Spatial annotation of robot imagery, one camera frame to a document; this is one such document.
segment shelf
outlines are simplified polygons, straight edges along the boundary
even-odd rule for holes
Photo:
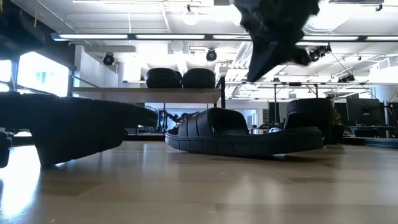
[[[123,103],[217,103],[221,98],[220,89],[74,87],[72,93]]]

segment ceiling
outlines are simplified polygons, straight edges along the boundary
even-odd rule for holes
[[[199,5],[192,4],[192,11],[198,13],[197,23],[193,26],[184,22],[187,18],[188,20],[195,18],[190,13],[186,17],[183,15],[187,11],[186,3],[88,4],[76,3],[72,0],[13,0],[13,2],[29,14],[37,16],[40,21],[56,32],[63,33],[238,34],[244,32],[235,24],[236,18],[239,17],[236,11],[233,11],[230,6],[215,6],[221,0],[205,0]],[[386,0],[383,10],[376,12],[375,9],[376,6],[359,4],[336,6],[322,0],[321,13],[318,17],[310,19],[304,31],[308,34],[339,35],[398,34],[396,22],[398,21],[398,1]],[[109,50],[115,50],[115,57],[120,61],[128,60],[130,57],[139,57],[143,66],[147,68],[178,69],[179,64],[185,63],[187,68],[205,67],[216,70],[237,60],[242,63],[242,60],[250,59],[250,55],[246,55],[245,58],[238,57],[238,53],[244,48],[242,42],[187,42],[187,47],[194,47],[195,50],[188,50],[189,54],[179,57],[178,60],[175,55],[169,54],[169,43],[169,41],[135,40],[96,41],[90,42],[85,49],[99,56]],[[216,50],[217,61],[206,61],[205,55],[209,48]],[[385,59],[389,54],[398,54],[396,43],[331,43],[331,48],[333,55],[328,54],[309,67],[289,64],[279,70],[280,72],[266,76],[265,81],[271,81],[275,76],[282,82],[336,81],[338,77],[347,74],[347,69],[354,72],[358,81],[364,82],[367,80],[371,66]],[[244,79],[245,74],[242,71],[231,70],[227,79],[230,76]],[[252,91],[251,96],[261,95],[267,90],[259,91]]]

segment cable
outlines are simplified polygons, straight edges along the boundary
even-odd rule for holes
[[[398,88],[396,88],[395,92],[392,94],[392,96],[391,96],[391,98],[390,98],[390,100],[389,100],[388,102],[390,102],[390,101],[393,99],[393,97],[395,96],[395,94],[397,93],[397,91],[398,91]]]
[[[334,53],[333,52],[330,52],[331,54],[332,54],[332,56],[334,56],[334,58],[337,60],[337,62],[343,67],[343,69],[346,71],[346,72],[348,72],[348,74],[350,74],[350,75],[352,75],[351,74],[351,72],[349,72],[348,70],[347,70],[347,68],[340,62],[340,60],[338,60],[338,58],[336,57],[336,55],[334,55]],[[358,84],[362,87],[362,88],[364,88],[371,96],[373,96],[375,99],[377,99],[379,102],[381,102],[372,92],[370,92],[365,86],[363,86],[357,79],[355,79],[355,77],[354,77],[354,80],[356,81],[356,82],[358,82]]]

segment wooden floor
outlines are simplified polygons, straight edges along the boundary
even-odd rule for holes
[[[398,151],[329,147],[268,161],[121,147],[40,170],[34,147],[0,170],[0,223],[397,224]]]

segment black slide sandal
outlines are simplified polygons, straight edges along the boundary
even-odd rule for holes
[[[266,157],[323,147],[318,128],[294,128],[270,134],[249,134],[243,115],[211,108],[167,131],[166,143],[182,151],[236,157]]]

